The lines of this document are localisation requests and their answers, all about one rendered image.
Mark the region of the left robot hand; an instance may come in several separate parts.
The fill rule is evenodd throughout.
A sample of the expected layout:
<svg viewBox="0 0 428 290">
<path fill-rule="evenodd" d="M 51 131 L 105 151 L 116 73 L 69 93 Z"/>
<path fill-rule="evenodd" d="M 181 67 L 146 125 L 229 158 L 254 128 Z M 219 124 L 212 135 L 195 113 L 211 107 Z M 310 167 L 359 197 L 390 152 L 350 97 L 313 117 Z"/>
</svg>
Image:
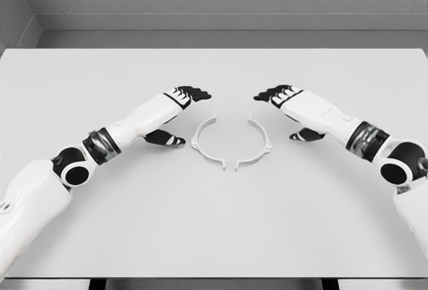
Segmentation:
<svg viewBox="0 0 428 290">
<path fill-rule="evenodd" d="M 180 146 L 184 138 L 175 136 L 160 127 L 176 118 L 192 103 L 209 100 L 211 94 L 191 86 L 175 87 L 141 105 L 130 115 L 137 134 L 146 142 L 159 146 Z"/>
</svg>

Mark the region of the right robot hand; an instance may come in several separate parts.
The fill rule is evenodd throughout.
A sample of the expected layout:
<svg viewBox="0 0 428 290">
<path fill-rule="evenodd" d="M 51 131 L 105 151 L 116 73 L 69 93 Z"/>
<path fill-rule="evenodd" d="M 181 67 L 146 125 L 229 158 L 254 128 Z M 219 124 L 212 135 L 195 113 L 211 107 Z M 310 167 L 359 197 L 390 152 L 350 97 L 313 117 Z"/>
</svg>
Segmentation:
<svg viewBox="0 0 428 290">
<path fill-rule="evenodd" d="M 279 85 L 253 97 L 272 104 L 303 128 L 290 135 L 291 140 L 313 142 L 329 134 L 339 144 L 349 139 L 346 116 L 331 103 L 308 90 L 296 86 Z"/>
</svg>

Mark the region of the white pipe clamp half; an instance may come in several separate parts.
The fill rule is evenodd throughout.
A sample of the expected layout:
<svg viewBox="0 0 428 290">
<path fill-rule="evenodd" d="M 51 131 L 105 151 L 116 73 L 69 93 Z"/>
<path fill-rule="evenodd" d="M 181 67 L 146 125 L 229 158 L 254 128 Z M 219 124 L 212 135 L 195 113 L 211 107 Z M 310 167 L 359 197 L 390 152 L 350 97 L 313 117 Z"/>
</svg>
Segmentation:
<svg viewBox="0 0 428 290">
<path fill-rule="evenodd" d="M 234 171 L 261 161 L 272 151 L 272 143 L 265 127 L 248 114 L 246 127 L 239 133 L 237 160 Z"/>
<path fill-rule="evenodd" d="M 226 161 L 224 157 L 216 155 L 212 152 L 211 143 L 208 143 L 210 128 L 217 121 L 217 114 L 213 112 L 210 116 L 204 119 L 196 128 L 195 133 L 191 138 L 191 148 L 206 162 L 219 166 L 222 171 L 226 171 Z"/>
</svg>

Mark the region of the white table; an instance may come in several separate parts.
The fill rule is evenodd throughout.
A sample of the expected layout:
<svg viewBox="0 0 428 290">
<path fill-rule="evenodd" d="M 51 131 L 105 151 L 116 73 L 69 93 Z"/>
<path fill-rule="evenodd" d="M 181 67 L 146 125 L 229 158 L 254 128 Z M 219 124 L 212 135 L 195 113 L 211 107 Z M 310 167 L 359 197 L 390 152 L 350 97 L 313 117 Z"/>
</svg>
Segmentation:
<svg viewBox="0 0 428 290">
<path fill-rule="evenodd" d="M 50 159 L 157 94 L 212 98 L 166 125 L 190 140 L 213 112 L 212 152 L 136 139 L 75 188 L 70 207 L 9 272 L 72 277 L 428 277 L 394 189 L 330 137 L 253 100 L 279 84 L 428 147 L 428 59 L 420 49 L 8 49 L 0 59 L 0 198 L 29 162 Z M 248 114 L 272 151 L 234 171 Z"/>
</svg>

